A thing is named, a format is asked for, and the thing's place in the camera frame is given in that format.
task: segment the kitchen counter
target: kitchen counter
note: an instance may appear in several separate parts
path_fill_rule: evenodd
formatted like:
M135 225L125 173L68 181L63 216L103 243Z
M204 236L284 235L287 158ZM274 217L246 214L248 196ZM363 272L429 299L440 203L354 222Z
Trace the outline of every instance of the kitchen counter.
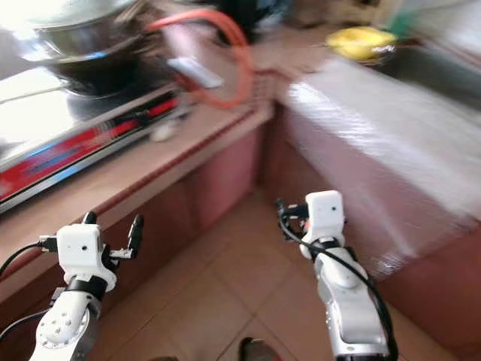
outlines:
M89 210L98 213L104 228L109 227L209 156L271 119L270 100L281 98L293 79L319 65L326 51L311 45L331 31L328 26L304 31L281 26L253 46L257 80L251 102L230 111L194 105L171 140L140 141L3 214L0 262L24 244L36 241L39 235L54 233L80 220ZM165 35L172 53L195 56L225 79L225 85L214 92L225 97L234 92L235 71L230 54L210 40L210 30L171 26ZM30 282L33 275L56 263L51 254L38 255L35 250L26 252L11 264L4 275L8 277L0 283L0 302Z

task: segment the yellow object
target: yellow object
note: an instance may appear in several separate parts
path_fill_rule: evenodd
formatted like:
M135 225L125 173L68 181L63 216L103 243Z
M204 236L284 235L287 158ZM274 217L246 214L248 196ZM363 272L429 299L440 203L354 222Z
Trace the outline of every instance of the yellow object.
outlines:
M330 34L326 44L336 53L354 60L368 60L380 55L379 47L394 44L396 37L370 26L342 29Z

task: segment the orange hose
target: orange hose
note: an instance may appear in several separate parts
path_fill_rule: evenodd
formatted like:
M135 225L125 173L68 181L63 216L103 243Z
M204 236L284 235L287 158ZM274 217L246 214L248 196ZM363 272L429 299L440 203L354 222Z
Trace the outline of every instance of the orange hose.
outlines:
M220 109L231 109L245 102L251 93L253 85L253 64L250 56L249 45L242 30L230 17L220 11L210 9L198 9L175 14L151 23L147 31L155 31L163 26L187 21L187 20L206 20L217 26L227 37L232 45L234 57L237 60L237 91L231 100L224 100L208 94L205 90L197 93L203 102Z

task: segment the sink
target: sink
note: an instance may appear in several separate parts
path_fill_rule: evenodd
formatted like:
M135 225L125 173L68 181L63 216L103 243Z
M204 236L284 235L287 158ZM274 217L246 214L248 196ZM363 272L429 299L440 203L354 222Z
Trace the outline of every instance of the sink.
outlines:
M453 56L422 47L402 47L374 70L481 111L481 71Z

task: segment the robotic arm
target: robotic arm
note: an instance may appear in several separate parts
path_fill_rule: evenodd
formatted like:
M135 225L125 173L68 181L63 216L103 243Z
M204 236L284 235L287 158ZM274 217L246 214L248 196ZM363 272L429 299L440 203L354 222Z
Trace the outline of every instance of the robotic arm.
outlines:
M389 312L353 251L345 247L342 195L334 190L311 193L306 205L277 202L286 238L301 245L313 261L319 296L337 361L398 359ZM299 221L301 232L290 225Z
M97 319L106 292L114 289L120 259L137 256L144 219L136 216L127 249L110 250L101 240L96 215L89 212L81 224L62 227L48 236L49 251L56 251L68 285L40 320L31 361L82 360L92 349Z

